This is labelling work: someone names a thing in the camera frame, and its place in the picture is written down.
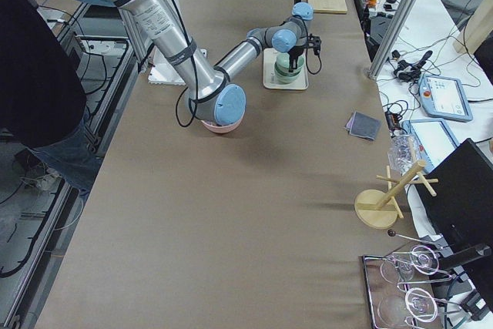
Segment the green bowl robot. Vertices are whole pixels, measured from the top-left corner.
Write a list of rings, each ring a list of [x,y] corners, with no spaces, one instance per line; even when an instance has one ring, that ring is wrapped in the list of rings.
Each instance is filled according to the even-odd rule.
[[[277,65],[278,68],[283,71],[288,71],[289,56],[290,55],[287,53],[277,54],[274,65]],[[301,55],[298,57],[298,69],[302,69],[304,67],[304,64],[305,64],[305,58]]]
[[[283,70],[279,69],[278,66],[275,65],[274,66],[274,75],[277,75],[277,76],[298,76],[299,74],[301,74],[302,70],[303,69],[296,69],[293,72],[288,72],[288,71],[283,71]]]

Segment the green bowl on tray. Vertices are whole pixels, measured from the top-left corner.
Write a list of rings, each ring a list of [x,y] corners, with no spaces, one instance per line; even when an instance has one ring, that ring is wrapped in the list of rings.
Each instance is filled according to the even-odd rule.
[[[273,77],[273,82],[278,85],[289,85],[289,84],[297,84],[302,80],[302,76],[277,76]]]

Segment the cream rabbit tray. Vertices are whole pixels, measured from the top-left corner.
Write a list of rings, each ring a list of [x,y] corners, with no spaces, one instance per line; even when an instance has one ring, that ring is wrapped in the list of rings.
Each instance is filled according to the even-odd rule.
[[[277,54],[280,54],[276,49],[265,49],[263,52],[263,86],[267,89],[278,89],[278,90],[306,90],[309,86],[307,67],[304,64],[303,70],[301,71],[302,80],[297,84],[289,85],[278,85],[273,82],[274,75],[274,64],[276,61]]]

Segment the wooden cutting board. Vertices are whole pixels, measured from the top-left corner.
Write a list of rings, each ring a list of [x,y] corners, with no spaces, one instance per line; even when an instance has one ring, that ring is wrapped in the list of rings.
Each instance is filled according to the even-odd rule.
[[[345,0],[308,0],[316,13],[346,14]]]

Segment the grey purple folded cloth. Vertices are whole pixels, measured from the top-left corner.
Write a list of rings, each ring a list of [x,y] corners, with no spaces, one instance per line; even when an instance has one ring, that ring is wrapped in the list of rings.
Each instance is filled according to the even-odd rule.
[[[361,139],[375,141],[381,128],[381,121],[361,112],[352,112],[345,125],[348,134]]]

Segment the pink bowl with ice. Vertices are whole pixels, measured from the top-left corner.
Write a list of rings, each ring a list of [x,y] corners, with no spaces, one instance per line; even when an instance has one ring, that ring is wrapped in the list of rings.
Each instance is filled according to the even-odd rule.
[[[243,119],[239,119],[234,123],[231,123],[229,125],[224,125],[224,126],[221,126],[219,124],[216,124],[216,123],[213,123],[210,121],[206,121],[206,120],[202,120],[201,123],[203,124],[203,126],[206,129],[208,129],[212,133],[226,134],[226,133],[230,133],[230,132],[234,131],[241,124],[242,121],[243,121]]]

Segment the black power adapter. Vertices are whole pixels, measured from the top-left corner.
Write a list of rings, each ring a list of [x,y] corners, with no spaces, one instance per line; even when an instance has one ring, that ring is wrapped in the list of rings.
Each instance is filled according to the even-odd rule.
[[[387,122],[387,127],[390,131],[395,131],[396,129],[401,129],[400,125],[400,115],[391,111],[385,113],[385,119]]]

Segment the crumpled clear plastic bag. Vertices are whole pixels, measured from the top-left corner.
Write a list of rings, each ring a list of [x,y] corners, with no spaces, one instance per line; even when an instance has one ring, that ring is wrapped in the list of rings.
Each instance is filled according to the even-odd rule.
[[[387,156],[392,170],[400,174],[406,173],[421,159],[417,138],[412,134],[393,137]]]

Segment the blue teach pendant tablet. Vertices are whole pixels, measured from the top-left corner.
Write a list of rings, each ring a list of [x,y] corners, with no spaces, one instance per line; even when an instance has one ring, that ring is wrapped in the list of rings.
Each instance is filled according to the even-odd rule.
[[[460,79],[423,74],[418,80],[421,107],[430,117],[470,122],[473,113]]]

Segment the black monitor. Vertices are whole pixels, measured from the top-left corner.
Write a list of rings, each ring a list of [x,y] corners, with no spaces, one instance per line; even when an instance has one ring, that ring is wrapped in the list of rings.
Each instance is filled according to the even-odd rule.
[[[438,179],[431,196],[417,185],[434,230],[443,236],[452,255],[439,260],[442,270],[462,266],[481,298],[492,308],[492,163],[469,138],[429,173]]]

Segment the upper clear wine glass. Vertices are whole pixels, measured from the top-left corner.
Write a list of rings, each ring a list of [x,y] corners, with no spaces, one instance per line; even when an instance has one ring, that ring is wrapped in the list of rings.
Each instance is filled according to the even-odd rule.
[[[416,274],[431,276],[438,272],[438,255],[418,244],[409,251],[395,251],[384,257],[380,272],[392,284],[412,281]]]

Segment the clear wine glass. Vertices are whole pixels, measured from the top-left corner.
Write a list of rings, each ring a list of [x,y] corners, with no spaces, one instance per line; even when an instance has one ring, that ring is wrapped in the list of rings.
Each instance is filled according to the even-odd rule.
[[[425,328],[437,316],[434,298],[417,287],[388,294],[377,305],[377,323],[385,328]]]
[[[418,244],[409,251],[395,251],[384,257],[380,272],[392,284],[412,281],[416,274],[431,276],[438,272],[438,255]]]

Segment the standing person in jeans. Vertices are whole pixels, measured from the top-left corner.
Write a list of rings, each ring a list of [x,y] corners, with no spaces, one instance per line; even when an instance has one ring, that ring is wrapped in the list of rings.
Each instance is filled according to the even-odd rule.
[[[102,160],[88,148],[86,94],[29,0],[1,0],[1,127],[87,200]]]

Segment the lower clear wine glass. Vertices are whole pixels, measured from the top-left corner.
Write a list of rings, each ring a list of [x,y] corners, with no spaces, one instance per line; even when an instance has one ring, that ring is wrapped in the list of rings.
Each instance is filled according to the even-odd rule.
[[[388,294],[377,305],[377,323],[385,328],[425,328],[437,316],[434,298],[417,287]]]

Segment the aluminium frame post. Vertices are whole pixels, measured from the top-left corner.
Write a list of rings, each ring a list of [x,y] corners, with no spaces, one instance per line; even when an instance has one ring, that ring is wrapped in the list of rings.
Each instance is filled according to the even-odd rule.
[[[416,0],[397,0],[397,2],[397,10],[391,19],[390,25],[387,27],[387,31],[385,32],[380,46],[373,58],[371,67],[367,72],[367,76],[372,80],[377,79],[385,62],[387,61],[387,58],[390,57],[392,47],[397,41],[397,37],[399,36]]]

